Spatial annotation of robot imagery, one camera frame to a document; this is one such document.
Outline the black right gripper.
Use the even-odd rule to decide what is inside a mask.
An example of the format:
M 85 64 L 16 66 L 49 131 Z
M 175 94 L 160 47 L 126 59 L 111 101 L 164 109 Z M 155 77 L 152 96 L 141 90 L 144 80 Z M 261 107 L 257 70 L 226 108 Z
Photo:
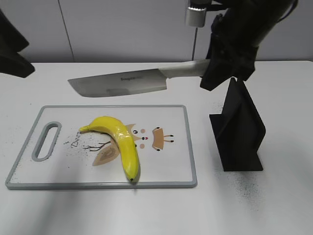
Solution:
M 244 41 L 244 34 L 239 32 L 241 19 L 238 8 L 215 17 L 206 56 L 209 64 L 201 77 L 201 88 L 212 91 L 231 77 L 247 81 L 254 73 L 258 47 Z

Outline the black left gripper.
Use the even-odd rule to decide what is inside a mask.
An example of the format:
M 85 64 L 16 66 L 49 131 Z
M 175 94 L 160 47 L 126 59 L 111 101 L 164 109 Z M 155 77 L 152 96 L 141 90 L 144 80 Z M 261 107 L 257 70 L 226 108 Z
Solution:
M 0 72 L 26 78 L 34 72 L 34 66 L 19 52 L 29 46 L 28 40 L 12 25 L 3 12 L 0 13 Z

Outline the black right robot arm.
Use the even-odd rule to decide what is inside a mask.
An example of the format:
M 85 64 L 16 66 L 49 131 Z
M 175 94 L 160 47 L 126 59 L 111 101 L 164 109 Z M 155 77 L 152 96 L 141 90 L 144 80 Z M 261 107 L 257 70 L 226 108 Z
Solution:
M 211 25 L 200 87 L 209 91 L 231 77 L 247 81 L 255 71 L 260 43 L 297 7 L 296 0 L 220 0 L 210 11 L 225 10 Z

